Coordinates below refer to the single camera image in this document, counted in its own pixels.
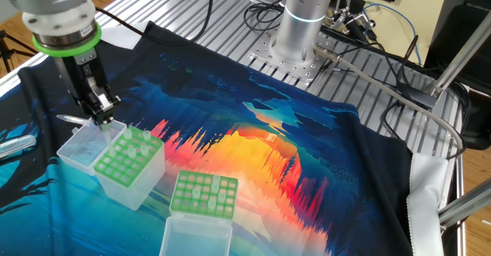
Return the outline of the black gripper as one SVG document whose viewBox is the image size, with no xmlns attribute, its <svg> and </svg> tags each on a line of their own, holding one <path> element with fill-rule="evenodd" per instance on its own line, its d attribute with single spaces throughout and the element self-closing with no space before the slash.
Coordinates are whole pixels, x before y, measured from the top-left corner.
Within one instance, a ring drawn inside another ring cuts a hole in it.
<svg viewBox="0 0 491 256">
<path fill-rule="evenodd" d="M 107 80 L 96 51 L 86 51 L 72 57 L 55 57 L 54 62 L 61 79 L 74 101 L 96 125 L 114 120 L 119 97 L 111 97 L 106 91 Z"/>
</svg>

